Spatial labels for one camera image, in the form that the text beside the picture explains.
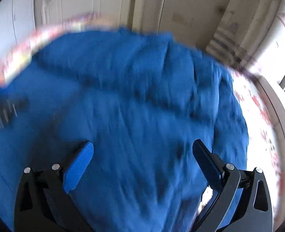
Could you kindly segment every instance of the blue bedding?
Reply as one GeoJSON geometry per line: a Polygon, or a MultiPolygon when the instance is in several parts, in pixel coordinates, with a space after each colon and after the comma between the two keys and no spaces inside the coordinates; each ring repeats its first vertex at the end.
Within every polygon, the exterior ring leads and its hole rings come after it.
{"type": "Polygon", "coordinates": [[[96,232],[186,232],[207,187],[196,139],[246,169],[248,131],[230,74],[170,34],[64,35],[0,90],[25,95],[29,110],[0,129],[0,217],[11,230],[23,169],[61,163],[83,140],[94,156],[69,194],[96,232]]]}

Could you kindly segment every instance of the mattress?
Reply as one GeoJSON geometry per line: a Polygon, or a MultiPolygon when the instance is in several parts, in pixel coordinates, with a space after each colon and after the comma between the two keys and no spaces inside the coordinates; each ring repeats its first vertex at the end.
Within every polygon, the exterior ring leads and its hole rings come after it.
{"type": "MultiPolygon", "coordinates": [[[[31,57],[53,39],[67,33],[79,32],[89,27],[111,28],[107,21],[96,15],[84,15],[69,20],[62,25],[42,28],[32,33],[0,60],[0,87],[9,84],[30,62],[31,57]]],[[[263,169],[270,191],[273,217],[276,219],[278,197],[281,190],[281,170],[278,157],[276,134],[269,120],[268,111],[255,85],[240,73],[230,70],[234,79],[234,93],[242,108],[249,132],[247,170],[255,167],[263,169]]],[[[212,190],[206,190],[201,208],[212,196],[212,190]]]]}

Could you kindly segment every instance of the blue gripper pad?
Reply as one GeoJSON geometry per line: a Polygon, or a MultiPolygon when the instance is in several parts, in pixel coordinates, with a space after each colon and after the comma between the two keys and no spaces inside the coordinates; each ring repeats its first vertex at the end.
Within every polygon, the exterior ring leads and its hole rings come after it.
{"type": "Polygon", "coordinates": [[[69,191],[74,190],[91,159],[93,158],[94,147],[91,142],[88,142],[76,156],[72,164],[68,167],[63,176],[63,189],[68,194],[69,191]]]}

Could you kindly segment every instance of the blue blanket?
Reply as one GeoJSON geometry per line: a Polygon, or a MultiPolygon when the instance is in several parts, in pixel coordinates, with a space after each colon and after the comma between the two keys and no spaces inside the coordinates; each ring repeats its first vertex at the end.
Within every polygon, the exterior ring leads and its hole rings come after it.
{"type": "Polygon", "coordinates": [[[0,217],[11,230],[23,169],[61,163],[83,140],[94,156],[70,196],[97,232],[186,232],[207,187],[196,139],[246,168],[248,131],[230,74],[170,34],[64,35],[0,90],[25,95],[29,111],[0,129],[0,217]]]}

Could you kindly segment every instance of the bolt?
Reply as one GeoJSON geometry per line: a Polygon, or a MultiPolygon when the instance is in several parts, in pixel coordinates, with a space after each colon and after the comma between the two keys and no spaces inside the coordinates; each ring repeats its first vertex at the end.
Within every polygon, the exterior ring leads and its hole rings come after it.
{"type": "Polygon", "coordinates": [[[256,172],[258,172],[258,173],[262,173],[262,172],[263,172],[263,170],[262,170],[261,168],[259,168],[259,167],[256,167],[256,172]]]}
{"type": "Polygon", "coordinates": [[[226,164],[226,168],[229,170],[234,170],[235,166],[231,163],[226,164]]]}
{"type": "Polygon", "coordinates": [[[52,168],[52,170],[58,170],[60,168],[60,165],[54,164],[51,168],[52,168]]]}
{"type": "Polygon", "coordinates": [[[30,173],[30,172],[31,172],[31,168],[26,167],[26,168],[24,169],[24,173],[30,173]]]}

